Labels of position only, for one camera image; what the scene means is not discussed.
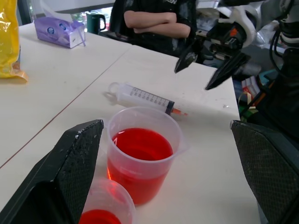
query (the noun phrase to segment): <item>syringe barrel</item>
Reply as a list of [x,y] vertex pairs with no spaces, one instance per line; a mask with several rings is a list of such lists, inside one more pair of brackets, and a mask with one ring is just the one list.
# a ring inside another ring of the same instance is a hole
[[148,106],[161,110],[169,115],[171,114],[174,106],[173,101],[143,91],[129,84],[118,84],[118,86],[119,88],[116,92],[117,101],[125,101],[138,106]]

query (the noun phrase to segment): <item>clear plastic cup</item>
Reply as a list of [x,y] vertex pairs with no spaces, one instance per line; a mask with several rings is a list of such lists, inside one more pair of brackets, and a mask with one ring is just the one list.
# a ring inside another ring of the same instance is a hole
[[[121,224],[137,223],[135,216],[135,206],[129,193],[117,182],[106,178],[93,180],[81,218],[88,214],[88,212],[90,213],[95,210],[109,212],[110,214],[116,216]],[[79,223],[93,224],[92,221],[86,222],[82,220],[80,220]]]
[[[162,135],[173,155],[163,160],[145,161],[122,152],[112,138],[128,128],[144,128]],[[136,205],[150,201],[159,191],[176,156],[189,148],[177,122],[166,113],[149,107],[130,107],[114,115],[108,123],[108,178],[121,184]]]

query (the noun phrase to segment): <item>black shirt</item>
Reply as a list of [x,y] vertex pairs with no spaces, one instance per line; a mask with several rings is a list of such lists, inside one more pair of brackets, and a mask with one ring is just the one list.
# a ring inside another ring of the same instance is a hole
[[187,39],[175,39],[153,33],[134,34],[137,44],[164,54],[179,57],[181,52],[194,39],[196,32],[195,0],[127,0],[125,12],[148,12],[177,14],[177,23],[191,28]]

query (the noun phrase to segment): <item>tissue box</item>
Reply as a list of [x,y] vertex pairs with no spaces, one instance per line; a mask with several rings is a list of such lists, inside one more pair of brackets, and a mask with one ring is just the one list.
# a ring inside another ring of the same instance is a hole
[[53,17],[41,17],[34,21],[37,38],[67,48],[73,48],[85,41],[84,24],[67,22]]

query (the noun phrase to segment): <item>plastic syringe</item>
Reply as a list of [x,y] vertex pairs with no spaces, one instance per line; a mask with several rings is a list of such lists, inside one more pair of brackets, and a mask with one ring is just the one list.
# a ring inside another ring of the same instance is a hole
[[117,101],[129,102],[133,105],[148,106],[156,108],[170,115],[171,113],[182,114],[178,109],[174,108],[174,102],[152,93],[143,91],[126,83],[111,83],[109,92],[115,94]]

